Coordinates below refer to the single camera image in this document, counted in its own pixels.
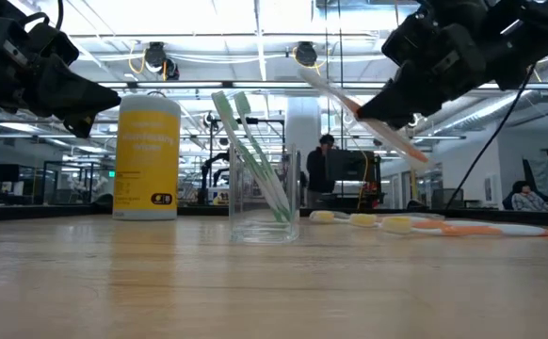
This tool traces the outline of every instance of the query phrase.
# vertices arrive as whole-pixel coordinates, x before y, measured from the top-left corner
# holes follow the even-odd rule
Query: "man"
[[[308,154],[307,168],[310,173],[308,181],[307,205],[308,208],[317,208],[322,193],[331,193],[334,190],[334,181],[327,180],[325,156],[334,145],[334,137],[325,135],[320,138],[320,147]]]

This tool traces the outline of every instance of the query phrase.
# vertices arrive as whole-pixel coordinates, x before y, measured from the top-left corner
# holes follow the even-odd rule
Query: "laboratory room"
[[[0,338],[548,337],[548,0],[0,0]]]

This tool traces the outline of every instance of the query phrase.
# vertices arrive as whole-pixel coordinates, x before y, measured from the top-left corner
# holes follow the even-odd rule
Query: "table surface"
[[[0,338],[548,338],[548,238],[228,239],[224,218],[1,222]]]

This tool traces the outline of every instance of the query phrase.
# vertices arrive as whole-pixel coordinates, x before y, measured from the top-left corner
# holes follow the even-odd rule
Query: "glass cup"
[[[298,237],[299,222],[299,161],[295,146],[282,154],[268,154],[275,175],[267,180],[272,184],[278,181],[282,191],[276,197],[262,191],[260,181],[264,183],[263,173],[256,177],[252,173],[247,159],[242,159],[231,145],[230,157],[230,203],[229,215],[232,227],[232,241],[245,243],[283,244]],[[253,159],[261,164],[259,155]]]

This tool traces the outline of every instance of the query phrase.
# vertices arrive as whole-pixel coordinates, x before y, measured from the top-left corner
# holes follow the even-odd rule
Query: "disinfecting wipes container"
[[[121,100],[113,218],[177,217],[180,106],[153,96]]]

